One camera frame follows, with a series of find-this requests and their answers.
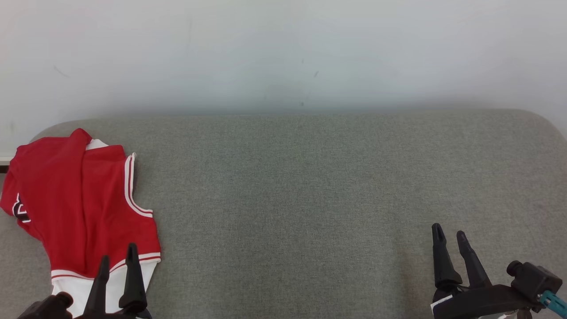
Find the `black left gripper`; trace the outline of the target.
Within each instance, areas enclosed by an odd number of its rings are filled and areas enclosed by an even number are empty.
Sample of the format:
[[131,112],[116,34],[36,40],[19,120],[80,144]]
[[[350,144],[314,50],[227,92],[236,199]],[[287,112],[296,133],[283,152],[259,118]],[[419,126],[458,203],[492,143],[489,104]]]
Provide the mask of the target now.
[[109,257],[103,256],[93,281],[84,313],[77,319],[152,319],[147,310],[147,297],[137,246],[130,243],[126,252],[126,280],[124,294],[119,299],[121,311],[106,312]]

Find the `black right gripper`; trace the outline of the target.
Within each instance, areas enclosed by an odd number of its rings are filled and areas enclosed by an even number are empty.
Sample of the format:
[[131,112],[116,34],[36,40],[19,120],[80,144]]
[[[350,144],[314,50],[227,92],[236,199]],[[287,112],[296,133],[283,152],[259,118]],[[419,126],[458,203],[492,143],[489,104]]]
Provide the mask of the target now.
[[[433,303],[432,313],[435,319],[474,319],[516,310],[534,309],[539,312],[543,309],[541,303],[528,299],[512,287],[492,285],[463,231],[456,233],[456,240],[465,263],[469,290]],[[432,225],[432,241],[435,288],[450,290],[461,285],[462,277],[454,269],[447,250],[447,238],[439,223]]]

